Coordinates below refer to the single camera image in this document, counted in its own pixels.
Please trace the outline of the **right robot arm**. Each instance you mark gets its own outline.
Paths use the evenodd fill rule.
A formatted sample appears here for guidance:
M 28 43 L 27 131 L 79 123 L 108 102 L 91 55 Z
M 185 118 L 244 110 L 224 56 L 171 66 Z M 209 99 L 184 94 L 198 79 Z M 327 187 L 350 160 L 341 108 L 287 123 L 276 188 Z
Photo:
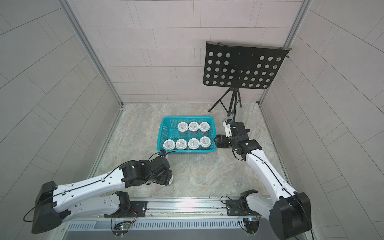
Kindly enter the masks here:
M 267 199 L 256 190 L 241 193 L 239 204 L 243 213 L 256 212 L 267 219 L 280 240 L 312 231 L 309 197 L 305 193 L 298 193 L 284 180 L 256 140 L 217 135 L 214 143 L 217 148 L 231 149 L 234 155 L 240 155 L 242 161 L 256 172 L 270 195 Z

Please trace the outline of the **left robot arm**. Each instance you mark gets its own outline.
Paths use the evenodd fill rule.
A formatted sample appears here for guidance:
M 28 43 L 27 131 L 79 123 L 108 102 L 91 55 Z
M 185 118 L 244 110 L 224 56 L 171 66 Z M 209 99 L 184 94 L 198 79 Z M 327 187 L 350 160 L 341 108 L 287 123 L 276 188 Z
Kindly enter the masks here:
M 32 209 L 32 234 L 41 234 L 76 218 L 102 215 L 106 218 L 139 216 L 125 189 L 142 185 L 169 186 L 173 175 L 165 156 L 131 160 L 111 172 L 84 181 L 42 185 Z

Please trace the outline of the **yogurt cup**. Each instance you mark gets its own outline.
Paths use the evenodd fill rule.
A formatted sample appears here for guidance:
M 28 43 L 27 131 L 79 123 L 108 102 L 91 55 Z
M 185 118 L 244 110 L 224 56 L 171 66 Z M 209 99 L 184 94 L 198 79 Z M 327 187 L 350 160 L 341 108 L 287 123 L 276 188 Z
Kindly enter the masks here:
M 200 146 L 203 150 L 207 150 L 212 144 L 212 141 L 209 137 L 203 136 L 200 138 Z
M 200 140 L 192 138 L 188 141 L 188 147 L 190 150 L 197 150 L 200 147 Z
M 175 146 L 177 150 L 186 150 L 188 147 L 188 142 L 185 139 L 178 139 Z
M 200 129 L 202 135 L 206 135 L 208 133 L 208 131 L 210 130 L 210 124 L 207 122 L 202 122 L 199 125 L 199 129 Z
M 165 140 L 163 143 L 163 149 L 165 151 L 172 151 L 175 149 L 175 147 L 176 147 L 176 143 L 171 139 Z
M 167 187 L 171 186 L 173 180 L 174 180 L 174 176 L 171 175 L 171 178 L 170 178 L 170 180 L 169 180 L 169 183 L 168 183 Z
M 181 135 L 186 135 L 189 130 L 189 125 L 185 122 L 180 122 L 178 124 L 178 131 Z
M 190 122 L 188 127 L 189 127 L 189 131 L 193 135 L 196 135 L 200 129 L 200 124 L 198 124 L 197 122 Z

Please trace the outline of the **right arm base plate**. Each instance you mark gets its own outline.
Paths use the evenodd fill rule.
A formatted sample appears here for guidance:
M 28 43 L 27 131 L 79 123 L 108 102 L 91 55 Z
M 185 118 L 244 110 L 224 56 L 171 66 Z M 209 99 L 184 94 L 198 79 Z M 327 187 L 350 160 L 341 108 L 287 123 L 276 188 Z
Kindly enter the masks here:
M 236 216 L 261 216 L 259 213 L 255 211 L 249 211 L 249 210 L 244 210 L 243 207 L 241 206 L 240 200 L 229 200 L 227 199 L 225 201 L 226 204 L 226 211 L 227 215 L 229 217 L 236 217 Z

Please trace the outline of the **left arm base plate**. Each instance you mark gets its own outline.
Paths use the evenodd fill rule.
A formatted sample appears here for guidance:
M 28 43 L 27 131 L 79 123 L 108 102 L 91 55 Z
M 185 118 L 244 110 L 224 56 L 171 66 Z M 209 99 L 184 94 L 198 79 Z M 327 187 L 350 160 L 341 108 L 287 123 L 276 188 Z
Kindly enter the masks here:
M 109 215 L 104 214 L 104 218 L 143 218 L 145 216 L 148 201 L 133 201 L 130 204 L 130 208 L 121 207 L 121 204 L 118 204 L 118 209 Z

